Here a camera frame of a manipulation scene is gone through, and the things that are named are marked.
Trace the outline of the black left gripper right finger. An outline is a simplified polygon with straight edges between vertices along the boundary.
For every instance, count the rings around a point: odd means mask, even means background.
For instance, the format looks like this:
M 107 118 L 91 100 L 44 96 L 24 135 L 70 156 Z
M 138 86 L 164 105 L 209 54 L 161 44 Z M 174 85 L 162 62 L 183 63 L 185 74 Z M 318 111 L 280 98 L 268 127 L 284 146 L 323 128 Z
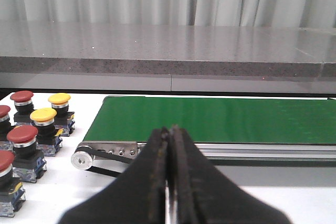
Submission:
M 170 134 L 170 179 L 178 223 L 290 223 L 283 212 L 222 174 L 185 129 L 174 126 Z

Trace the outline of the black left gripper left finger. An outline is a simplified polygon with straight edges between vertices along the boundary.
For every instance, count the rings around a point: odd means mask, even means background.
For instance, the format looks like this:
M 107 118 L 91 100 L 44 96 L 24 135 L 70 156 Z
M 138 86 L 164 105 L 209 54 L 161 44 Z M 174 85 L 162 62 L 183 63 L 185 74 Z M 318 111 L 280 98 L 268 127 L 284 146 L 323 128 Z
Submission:
M 164 223 L 168 130 L 152 131 L 138 157 L 104 190 L 66 211 L 60 223 Z

